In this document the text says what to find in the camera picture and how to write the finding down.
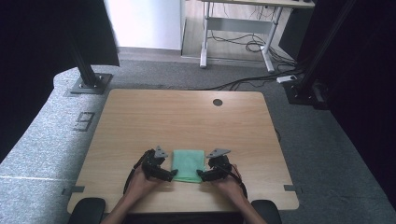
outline black armrest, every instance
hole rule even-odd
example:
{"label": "black armrest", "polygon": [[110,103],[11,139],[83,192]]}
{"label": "black armrest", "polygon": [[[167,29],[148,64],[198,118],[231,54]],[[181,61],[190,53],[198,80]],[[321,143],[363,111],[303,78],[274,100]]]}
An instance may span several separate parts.
{"label": "black armrest", "polygon": [[99,224],[105,212],[106,202],[101,198],[81,199],[67,224]]}
{"label": "black armrest", "polygon": [[256,200],[251,202],[254,209],[268,224],[282,224],[276,205],[268,200]]}

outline person's left hand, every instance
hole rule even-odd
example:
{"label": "person's left hand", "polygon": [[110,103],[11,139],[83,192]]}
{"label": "person's left hand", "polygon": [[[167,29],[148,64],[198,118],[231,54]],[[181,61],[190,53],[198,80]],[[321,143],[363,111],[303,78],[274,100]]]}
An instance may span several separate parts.
{"label": "person's left hand", "polygon": [[139,199],[148,195],[153,189],[158,187],[164,181],[154,177],[146,179],[145,173],[141,166],[134,171],[134,175],[129,182],[128,189],[125,191],[125,200],[135,203]]}

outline folded cloth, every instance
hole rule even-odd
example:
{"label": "folded cloth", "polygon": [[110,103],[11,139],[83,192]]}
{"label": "folded cloth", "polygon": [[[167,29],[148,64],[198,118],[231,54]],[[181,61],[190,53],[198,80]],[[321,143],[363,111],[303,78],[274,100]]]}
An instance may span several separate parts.
{"label": "folded cloth", "polygon": [[205,170],[205,152],[203,150],[179,149],[173,151],[172,170],[178,169],[174,180],[201,183],[197,170]]}

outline hand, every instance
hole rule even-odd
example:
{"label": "hand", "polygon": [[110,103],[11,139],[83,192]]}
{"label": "hand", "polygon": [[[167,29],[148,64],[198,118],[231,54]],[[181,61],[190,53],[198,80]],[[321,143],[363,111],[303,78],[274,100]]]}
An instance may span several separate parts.
{"label": "hand", "polygon": [[[235,164],[233,165],[232,173],[242,179],[242,176],[239,174]],[[242,191],[239,183],[230,175],[227,175],[224,179],[211,181],[211,184],[217,187],[222,194],[232,201],[236,198],[239,199],[241,196],[245,197],[244,191]]]}
{"label": "hand", "polygon": [[163,182],[163,180],[154,177],[146,179],[142,167],[138,166],[134,171],[134,175],[131,181],[129,182],[128,189],[125,191],[124,196],[126,198],[126,201],[135,202],[145,197]]}

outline white wall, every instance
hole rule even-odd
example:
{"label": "white wall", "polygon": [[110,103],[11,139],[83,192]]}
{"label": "white wall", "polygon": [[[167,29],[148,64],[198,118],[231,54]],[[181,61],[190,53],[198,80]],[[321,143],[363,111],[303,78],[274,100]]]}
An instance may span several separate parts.
{"label": "white wall", "polygon": [[181,49],[184,0],[105,0],[118,47]]}

